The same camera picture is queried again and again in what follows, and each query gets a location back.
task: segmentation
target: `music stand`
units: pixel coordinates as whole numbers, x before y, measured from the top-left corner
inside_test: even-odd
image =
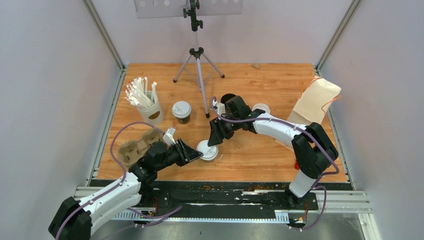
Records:
[[[209,105],[205,94],[205,84],[208,82],[214,70],[216,70],[221,78],[225,78],[225,75],[215,65],[213,61],[204,53],[204,49],[199,47],[198,29],[203,28],[203,21],[198,20],[197,16],[206,15],[229,15],[229,14],[241,14],[243,8],[243,0],[202,0],[202,8],[200,8],[199,0],[182,0],[181,4],[176,0],[134,0],[136,14],[138,19],[146,18],[170,18],[170,17],[190,17],[191,20],[191,31],[194,37],[194,48],[191,48],[188,52],[189,55],[185,62],[182,64],[181,69],[178,71],[173,82],[176,83],[178,77],[181,75],[183,70],[186,70],[189,75],[197,82],[199,90],[201,90],[204,103],[204,111],[207,118],[210,117]],[[212,65],[212,71],[210,72],[206,82],[203,81],[202,67],[200,64],[200,56],[202,56]],[[186,65],[190,58],[194,56],[196,60],[196,71],[197,79],[186,69]]]

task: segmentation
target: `white wall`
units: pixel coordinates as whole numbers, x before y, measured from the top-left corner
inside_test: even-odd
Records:
[[[125,64],[181,63],[193,47],[190,18],[137,19],[133,0],[93,3]],[[350,3],[244,0],[242,14],[198,17],[200,46],[218,63],[317,64]]]
[[[0,1],[0,239],[48,240],[85,183],[118,68],[82,1]]]
[[[350,172],[383,240],[422,239],[424,2],[362,1],[323,76]]]

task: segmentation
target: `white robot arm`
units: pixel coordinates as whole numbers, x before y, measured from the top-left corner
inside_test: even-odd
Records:
[[[169,147],[160,141],[153,143],[146,154],[121,178],[78,201],[73,197],[65,199],[48,227],[51,235],[56,239],[59,234],[59,239],[89,240],[107,221],[142,202],[145,196],[150,196],[153,191],[151,183],[158,177],[158,171],[173,164],[182,167],[203,156],[203,153],[187,146],[182,139],[174,141],[173,130],[168,133],[169,131],[163,139]],[[64,224],[71,213],[81,207]]]
[[[243,129],[254,134],[270,136],[294,151],[300,168],[289,186],[294,202],[301,201],[324,170],[331,165],[327,156],[333,161],[339,156],[323,127],[316,122],[310,125],[295,124],[260,109],[251,111],[243,99],[236,95],[227,99],[225,104],[213,101],[212,106],[220,117],[209,122],[209,146],[221,144],[223,139],[230,139],[236,130]],[[318,146],[310,145],[313,141],[311,136],[326,154]]]

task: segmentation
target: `paper bag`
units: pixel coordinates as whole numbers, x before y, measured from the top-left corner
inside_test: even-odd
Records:
[[[309,125],[312,122],[321,123],[326,115],[331,101],[339,95],[342,89],[324,78],[315,80],[297,100],[287,121],[295,124]]]

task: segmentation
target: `metal frame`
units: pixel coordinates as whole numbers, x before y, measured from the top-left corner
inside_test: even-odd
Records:
[[[96,186],[79,186],[77,187],[74,198],[76,200],[83,197],[94,194],[95,192],[101,190],[102,187]],[[254,190],[254,191],[243,191],[243,195],[260,195],[264,193],[271,192],[280,192],[283,193],[285,190]],[[318,190],[312,190],[311,192],[315,193],[318,206],[318,210],[310,210],[310,213],[319,214],[324,202],[324,192]],[[371,234],[372,229],[375,229],[375,222],[373,221],[374,217],[372,215],[372,210],[370,202],[368,201],[367,195],[364,191],[349,191],[349,190],[328,190],[327,191],[327,200],[325,206],[325,213],[330,214],[359,214],[362,217],[361,222],[364,227],[367,227],[367,231]],[[190,203],[192,205],[205,205],[204,203]],[[139,211],[153,211],[153,207],[134,207],[134,209]],[[172,217],[168,221],[172,222],[233,222],[233,223],[286,223],[286,216],[291,214],[303,214],[304,210],[287,210],[279,209],[275,210],[275,218],[253,218],[253,219],[240,219],[240,218],[192,218],[192,217]],[[115,220],[140,220],[138,216],[132,214],[126,214],[122,212],[118,214]]]
[[[110,54],[112,54],[113,60],[116,62],[116,65],[118,68],[123,71],[125,69],[125,65],[123,64],[117,49],[115,48],[114,44],[112,43],[111,38],[108,35],[108,32],[105,29],[105,26],[103,26],[102,21],[100,20],[100,17],[96,11],[96,8],[93,5],[93,2],[91,0],[82,0],[85,7],[87,8],[88,13],[90,14],[95,26],[97,27],[101,37],[104,40],[104,43],[106,44],[107,48],[109,49]]]
[[[377,228],[374,214],[361,213],[358,214],[362,232],[366,240],[381,240],[379,230]]]
[[[315,69],[315,74],[319,77],[322,77],[321,72],[316,70],[316,69]],[[339,128],[336,126],[336,123],[334,122],[334,119],[333,119],[333,112],[332,112],[331,106],[327,110],[327,116],[328,116],[328,120],[330,122],[332,134],[334,135],[335,144],[337,146],[339,158],[340,158],[341,164],[343,166],[343,170],[344,170],[344,174],[346,176],[347,182],[350,183],[355,188],[355,183],[352,180],[350,173],[349,173],[349,167],[348,167],[348,164],[347,164],[348,161],[346,161],[346,156],[345,156],[345,153],[343,152],[343,148],[342,148],[342,144],[341,144],[341,137],[339,137],[339,134],[338,134]]]
[[[321,58],[318,61],[318,64],[315,67],[315,69],[317,70],[318,73],[320,73],[321,69],[323,68],[323,65],[326,63],[331,52],[333,51],[334,47],[336,46],[340,36],[342,35],[346,26],[348,25],[348,23],[352,19],[352,16],[354,15],[356,10],[358,9],[358,6],[361,2],[362,2],[362,0],[352,0],[352,3],[350,4],[349,8],[347,9],[346,14],[344,15],[343,19],[341,20],[340,24],[338,25],[334,35],[332,36],[330,42],[327,45],[327,48],[325,49],[324,53],[322,54]]]
[[[94,164],[92,167],[91,174],[88,178],[87,186],[90,184],[92,179],[97,179],[97,173],[99,172],[100,161],[104,153],[106,141],[108,140],[109,129],[111,128],[112,120],[114,119],[115,111],[117,109],[119,95],[121,93],[122,86],[124,84],[125,75],[127,74],[127,69],[124,68],[119,76],[118,82],[116,84],[115,91],[113,93],[112,103],[110,105],[109,113],[107,114],[106,124],[103,128],[103,133],[100,138],[100,143],[97,148],[97,153],[95,155]]]

